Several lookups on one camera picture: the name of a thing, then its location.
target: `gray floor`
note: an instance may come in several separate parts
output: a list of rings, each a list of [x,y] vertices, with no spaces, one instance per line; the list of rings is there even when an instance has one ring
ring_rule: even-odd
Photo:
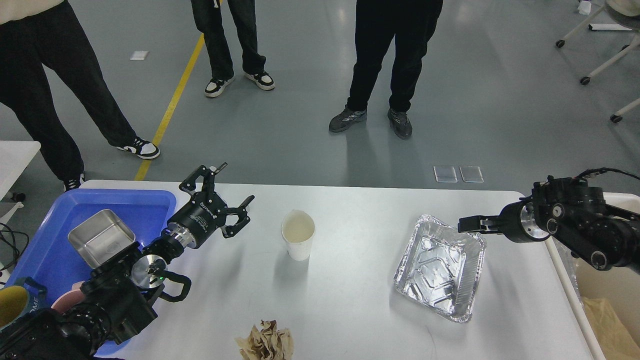
[[[113,95],[133,127],[151,139],[198,40],[188,3],[71,0]],[[554,42],[584,19],[575,0],[450,0],[429,43],[409,112],[413,137],[386,119],[390,49],[369,103],[369,120],[341,134],[328,121],[344,103],[355,62],[355,1],[257,1],[261,52],[277,83],[263,92],[241,77],[241,51],[227,6],[223,17],[236,82],[203,96],[211,73],[202,51],[147,180],[180,181],[197,165],[229,166],[219,182],[516,190],[547,175],[592,167],[640,173],[640,108],[609,116],[640,95],[637,52],[590,85],[578,80],[628,43],[630,33],[587,29],[562,50]],[[597,22],[611,22],[604,14]],[[134,50],[150,51],[129,61]],[[88,179],[133,179],[141,161],[111,148],[71,91],[48,72],[56,109],[76,139]],[[29,140],[0,106],[0,139]],[[444,184],[433,165],[478,165],[485,182]],[[592,185],[640,194],[615,174]],[[25,208],[10,221],[33,235],[61,193],[38,155],[15,185]],[[9,252],[0,249],[0,261]]]

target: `crumpled paper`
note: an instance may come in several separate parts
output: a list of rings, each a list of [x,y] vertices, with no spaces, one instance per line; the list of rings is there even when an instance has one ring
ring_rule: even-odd
[[[640,348],[607,299],[582,298],[584,313],[607,360],[638,360]]]
[[[255,325],[249,337],[236,338],[244,360],[291,360],[293,338],[289,329],[278,330],[275,320],[261,320],[262,330]]]

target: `black pants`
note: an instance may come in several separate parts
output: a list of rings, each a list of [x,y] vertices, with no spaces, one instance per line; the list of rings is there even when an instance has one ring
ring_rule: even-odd
[[[396,60],[391,75],[389,105],[407,111],[422,70],[427,42],[433,36],[442,0],[358,0],[356,3],[356,65],[347,107],[362,111],[376,84],[391,40]]]
[[[60,180],[84,171],[80,151],[60,123],[42,65],[64,81],[113,146],[136,133],[107,88],[98,59],[68,2],[0,25],[0,102],[15,112]]]
[[[234,77],[234,64],[222,28],[220,0],[191,0],[196,28],[204,34],[204,42],[211,63],[211,77],[228,80]],[[242,68],[249,74],[264,71],[266,58],[258,53],[258,35],[255,27],[255,0],[227,0],[236,24],[242,47]]]

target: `stainless steel container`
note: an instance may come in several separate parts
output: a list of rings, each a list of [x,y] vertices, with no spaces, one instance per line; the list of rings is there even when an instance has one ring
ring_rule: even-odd
[[[71,230],[68,238],[84,261],[95,269],[129,246],[136,235],[113,211],[104,209]]]

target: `sneaker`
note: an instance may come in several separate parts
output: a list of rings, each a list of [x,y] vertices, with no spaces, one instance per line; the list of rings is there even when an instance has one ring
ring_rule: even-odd
[[[145,139],[141,139],[139,137],[135,137],[133,143],[131,145],[126,145],[123,147],[117,146],[118,150],[128,151],[132,154],[137,155],[139,158],[144,160],[155,159],[160,156],[160,149],[157,148],[150,141]]]
[[[245,72],[244,76],[246,76],[247,79],[253,81],[256,85],[258,85],[259,88],[263,90],[269,91],[276,87],[273,79],[266,71],[262,71],[254,75]]]
[[[84,173],[80,174],[76,179],[64,180],[62,183],[65,185],[65,192],[77,189],[84,183]]]
[[[229,80],[216,80],[211,79],[207,87],[204,89],[204,95],[206,97],[218,97],[225,91],[227,85],[234,82],[234,78],[230,78]]]
[[[389,118],[389,124],[394,128],[394,133],[396,133],[400,139],[405,140],[411,137],[413,128],[406,113],[389,108],[387,117]]]
[[[345,106],[341,113],[331,119],[331,122],[329,123],[329,131],[332,133],[339,133],[349,129],[351,125],[365,120],[367,120],[367,110],[352,111]]]

